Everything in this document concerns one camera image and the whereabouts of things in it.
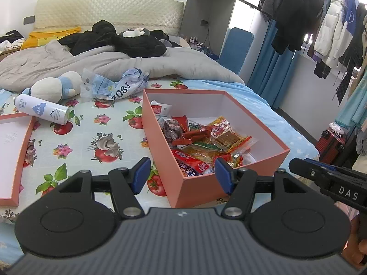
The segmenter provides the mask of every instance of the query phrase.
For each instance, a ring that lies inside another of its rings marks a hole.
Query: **cream headboard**
[[[38,0],[35,31],[80,26],[82,31],[106,20],[117,33],[145,27],[177,35],[184,3],[174,0]]]

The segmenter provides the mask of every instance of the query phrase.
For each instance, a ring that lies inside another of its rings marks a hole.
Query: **yellow pillow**
[[[49,43],[51,40],[59,40],[67,35],[78,33],[81,31],[80,27],[75,27],[73,29],[63,30],[63,31],[48,31],[48,32],[31,32],[27,40],[23,43],[21,49],[27,49],[29,47],[40,47]]]

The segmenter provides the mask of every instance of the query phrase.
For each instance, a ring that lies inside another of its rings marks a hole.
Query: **white aerosol can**
[[[65,125],[69,119],[68,107],[26,94],[15,97],[14,104],[21,112],[56,124]]]

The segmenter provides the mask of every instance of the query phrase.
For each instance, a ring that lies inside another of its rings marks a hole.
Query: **pink box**
[[[0,206],[19,203],[24,158],[35,117],[24,113],[0,116]]]
[[[245,167],[262,176],[272,176],[290,149],[264,123],[225,91],[145,89],[142,122],[155,165],[171,207],[194,207],[226,196],[215,174],[185,177],[163,135],[150,106],[152,101],[172,105],[172,116],[184,116],[207,125],[224,116],[242,135],[258,142],[251,147],[255,163]]]

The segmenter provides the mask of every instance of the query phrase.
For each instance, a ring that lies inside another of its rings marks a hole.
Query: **blue curtain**
[[[278,30],[275,23],[274,20],[269,22],[259,57],[247,86],[264,98],[271,107],[278,108],[293,77],[299,52],[296,52],[294,57],[289,49],[286,49],[283,55],[275,52],[272,47]]]

